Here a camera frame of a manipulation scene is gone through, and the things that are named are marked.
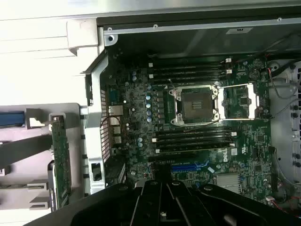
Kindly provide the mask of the silver chipset heatsink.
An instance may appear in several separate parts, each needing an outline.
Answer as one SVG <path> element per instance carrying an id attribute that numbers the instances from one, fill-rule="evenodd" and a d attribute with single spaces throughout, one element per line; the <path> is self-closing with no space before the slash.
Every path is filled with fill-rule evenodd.
<path id="1" fill-rule="evenodd" d="M 234 193 L 241 193 L 240 180 L 238 174 L 218 174 L 216 176 L 217 185 Z"/>

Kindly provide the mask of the blue expansion slot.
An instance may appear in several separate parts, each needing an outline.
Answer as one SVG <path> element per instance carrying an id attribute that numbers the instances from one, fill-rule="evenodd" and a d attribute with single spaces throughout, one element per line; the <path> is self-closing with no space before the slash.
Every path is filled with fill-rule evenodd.
<path id="1" fill-rule="evenodd" d="M 210 160 L 207 159 L 204 162 L 194 162 L 191 164 L 182 164 L 182 165 L 173 165 L 171 167 L 172 172 L 181 172 L 181 171 L 200 171 L 202 168 L 206 167 L 209 164 Z"/>

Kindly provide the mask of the black RAM slot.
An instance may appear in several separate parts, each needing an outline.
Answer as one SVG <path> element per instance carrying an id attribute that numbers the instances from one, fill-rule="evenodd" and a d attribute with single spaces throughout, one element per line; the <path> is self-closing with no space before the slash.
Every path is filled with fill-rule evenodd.
<path id="1" fill-rule="evenodd" d="M 200 136 L 200 137 L 171 137 L 171 138 L 153 138 L 153 143 L 162 143 L 167 141 L 209 141 L 215 139 L 228 139 L 232 136 L 215 135 L 215 136 Z"/>
<path id="2" fill-rule="evenodd" d="M 208 128 L 202 130 L 192 130 L 192 131 L 181 131 L 181 130 L 172 130 L 172 131 L 160 131 L 156 132 L 157 137 L 171 136 L 171 135 L 185 135 L 185 134 L 206 134 L 206 133 L 231 133 L 233 130 L 229 128 Z"/>
<path id="3" fill-rule="evenodd" d="M 201 70 L 201 69 L 224 69 L 223 67 L 218 66 L 181 66 L 181 67 L 153 67 L 148 68 L 148 71 L 168 71 L 168 70 Z"/>
<path id="4" fill-rule="evenodd" d="M 174 147 L 220 147 L 220 146 L 228 146 L 234 143 L 233 141 L 229 140 L 222 140 L 222 141 L 208 141 L 208 142 L 193 142 L 193 143 L 165 143 L 165 144 L 156 144 L 157 148 L 174 148 Z"/>
<path id="5" fill-rule="evenodd" d="M 214 82 L 219 81 L 219 78 L 213 77 L 213 78 L 173 78 L 173 79 L 152 79 L 149 81 L 152 81 L 153 83 L 165 83 L 172 81 L 174 83 L 191 83 L 191 82 Z"/>
<path id="6" fill-rule="evenodd" d="M 221 70 L 221 71 L 196 71 L 196 72 L 178 72 L 178 73 L 159 73 L 159 74 L 149 74 L 149 78 L 155 78 L 158 76 L 172 77 L 172 76 L 202 76 L 202 75 L 217 75 L 221 76 L 224 74 L 232 74 L 231 69 Z"/>
<path id="7" fill-rule="evenodd" d="M 158 65 L 192 65 L 192 64 L 224 64 L 231 63 L 232 58 L 171 58 L 171 59 L 155 59 L 148 62 L 149 67 Z"/>

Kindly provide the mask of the green motherboard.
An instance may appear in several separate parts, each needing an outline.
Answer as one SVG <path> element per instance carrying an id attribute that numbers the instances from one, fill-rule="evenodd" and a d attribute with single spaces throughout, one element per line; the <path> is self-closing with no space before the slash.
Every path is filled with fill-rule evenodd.
<path id="1" fill-rule="evenodd" d="M 148 71 L 148 62 L 158 59 L 137 57 L 111 57 L 108 67 L 100 74 L 103 117 L 101 133 L 104 139 L 104 158 L 107 184 L 115 182 L 112 174 L 113 164 L 120 164 L 124 181 L 132 186 L 144 180 L 171 177 L 193 187 L 210 183 L 217 185 L 218 174 L 238 174 L 241 195 L 265 203 L 277 187 L 272 178 L 271 128 L 269 113 L 268 65 L 264 59 L 253 59 L 243 63 L 158 65 L 154 67 L 181 66 L 220 66 L 224 69 Z M 168 94 L 172 89 L 170 82 L 153 83 L 149 74 L 178 73 L 196 71 L 221 71 L 231 69 L 232 74 L 202 76 L 158 76 L 152 79 L 173 78 L 219 78 L 214 82 L 174 83 L 176 87 L 195 85 L 215 85 L 217 88 L 245 83 L 253 83 L 259 96 L 259 107 L 254 120 L 220 120 L 205 126 L 179 127 L 172 125 L 174 118 L 174 98 Z M 120 117 L 121 134 L 114 135 L 110 124 L 109 106 L 122 105 Z M 192 131 L 208 128 L 229 128 L 231 133 L 185 134 L 157 137 L 160 131 Z M 208 141 L 167 141 L 153 143 L 153 138 L 200 137 L 224 135 L 234 143 L 220 147 L 174 147 L 157 148 L 156 144 L 193 143 Z M 113 138 L 121 136 L 122 143 L 115 144 Z M 195 153 L 195 158 L 174 161 L 148 162 L 148 157 L 170 153 Z M 209 164 L 200 171 L 172 172 L 173 165 L 204 162 Z"/>

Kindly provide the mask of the grey metal PC case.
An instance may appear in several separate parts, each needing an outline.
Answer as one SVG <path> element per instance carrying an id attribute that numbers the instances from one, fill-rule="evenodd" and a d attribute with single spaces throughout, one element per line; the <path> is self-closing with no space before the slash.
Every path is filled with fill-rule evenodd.
<path id="1" fill-rule="evenodd" d="M 269 69 L 272 178 L 277 182 L 263 204 L 301 219 L 301 0 L 276 7 L 117 15 L 99 17 L 96 22 L 104 49 L 85 72 L 85 141 L 91 194 L 116 184 L 136 188 L 140 183 L 126 183 L 122 166 L 113 164 L 115 182 L 107 184 L 100 74 L 111 57 L 222 56 L 231 57 L 234 63 L 260 58 Z M 177 180 L 153 180 L 162 184 L 158 226 L 181 226 L 167 187 Z M 183 183 L 193 189 L 210 184 L 193 187 Z"/>

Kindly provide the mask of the silver ethernet port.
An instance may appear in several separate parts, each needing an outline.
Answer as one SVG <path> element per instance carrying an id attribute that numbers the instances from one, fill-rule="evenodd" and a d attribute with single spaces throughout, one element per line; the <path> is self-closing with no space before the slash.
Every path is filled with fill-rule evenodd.
<path id="1" fill-rule="evenodd" d="M 110 116 L 121 116 L 121 115 L 123 115 L 123 106 L 122 105 L 109 106 L 109 115 Z"/>

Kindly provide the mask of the grey parts rack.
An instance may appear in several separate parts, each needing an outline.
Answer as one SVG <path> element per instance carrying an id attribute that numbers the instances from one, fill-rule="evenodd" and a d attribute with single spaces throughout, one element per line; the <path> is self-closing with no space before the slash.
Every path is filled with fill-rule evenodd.
<path id="1" fill-rule="evenodd" d="M 65 113 L 67 139 L 71 160 L 71 197 L 75 202 L 84 197 L 84 182 L 82 168 L 83 128 L 80 120 L 80 110 L 77 103 L 29 105 L 29 108 L 40 109 L 43 119 L 48 119 L 51 113 Z M 0 141 L 17 141 L 25 138 L 45 134 L 48 128 L 26 129 L 7 128 L 0 129 Z M 20 160 L 12 165 L 12 172 L 0 177 L 0 185 L 8 185 L 0 189 L 0 210 L 28 209 L 30 201 L 35 197 L 47 197 L 48 193 L 27 191 L 24 188 L 13 188 L 13 185 L 25 185 L 37 179 L 47 179 L 47 165 L 52 157 L 50 151 L 43 151 L 32 157 Z"/>

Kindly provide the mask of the CPU socket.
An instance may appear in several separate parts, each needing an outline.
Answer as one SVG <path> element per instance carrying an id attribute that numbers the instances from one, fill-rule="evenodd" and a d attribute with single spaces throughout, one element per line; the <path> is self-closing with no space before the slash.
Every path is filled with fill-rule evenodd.
<path id="1" fill-rule="evenodd" d="M 215 85 L 181 86 L 169 90 L 174 98 L 172 125 L 179 127 L 205 126 L 219 122 L 219 90 Z"/>

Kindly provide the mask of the silver socket cover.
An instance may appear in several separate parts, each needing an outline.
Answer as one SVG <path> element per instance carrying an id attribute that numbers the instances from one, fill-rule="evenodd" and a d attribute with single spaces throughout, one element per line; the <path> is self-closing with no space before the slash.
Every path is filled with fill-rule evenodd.
<path id="1" fill-rule="evenodd" d="M 221 120 L 254 120 L 259 107 L 259 96 L 253 83 L 218 88 L 217 108 Z"/>

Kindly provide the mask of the grey case locating block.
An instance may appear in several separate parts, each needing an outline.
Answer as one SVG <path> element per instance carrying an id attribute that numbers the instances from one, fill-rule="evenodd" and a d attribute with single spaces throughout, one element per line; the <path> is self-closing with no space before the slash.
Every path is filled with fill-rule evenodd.
<path id="1" fill-rule="evenodd" d="M 66 23 L 68 50 L 75 56 L 80 48 L 99 44 L 95 18 L 73 19 Z"/>

